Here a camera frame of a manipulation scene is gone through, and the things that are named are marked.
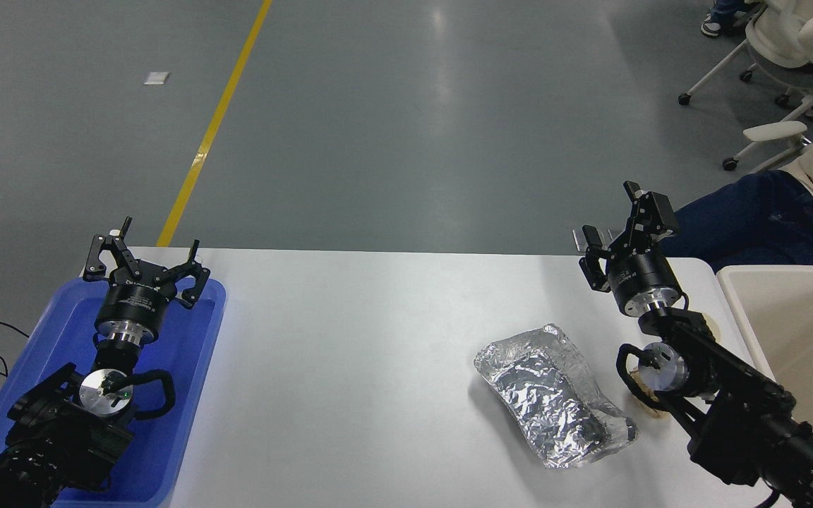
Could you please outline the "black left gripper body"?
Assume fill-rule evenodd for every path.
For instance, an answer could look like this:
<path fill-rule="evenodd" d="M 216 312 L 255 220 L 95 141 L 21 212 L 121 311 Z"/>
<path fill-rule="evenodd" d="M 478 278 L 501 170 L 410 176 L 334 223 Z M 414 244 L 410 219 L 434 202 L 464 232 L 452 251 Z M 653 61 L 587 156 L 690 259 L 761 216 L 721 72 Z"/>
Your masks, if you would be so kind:
<path fill-rule="evenodd" d="M 98 332 L 160 332 L 167 310 L 177 297 L 176 274 L 164 267 L 127 267 L 112 270 L 109 290 L 97 314 Z"/>

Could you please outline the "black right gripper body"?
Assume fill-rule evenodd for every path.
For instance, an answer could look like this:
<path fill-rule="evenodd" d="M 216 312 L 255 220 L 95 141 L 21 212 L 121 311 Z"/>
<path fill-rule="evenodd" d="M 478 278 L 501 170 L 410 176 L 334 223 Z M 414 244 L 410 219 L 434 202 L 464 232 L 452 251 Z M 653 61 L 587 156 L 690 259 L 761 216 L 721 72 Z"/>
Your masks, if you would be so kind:
<path fill-rule="evenodd" d="M 671 308 L 682 298 L 682 289 L 668 260 L 657 250 L 611 258 L 607 280 L 623 315 L 643 315 L 657 308 Z"/>

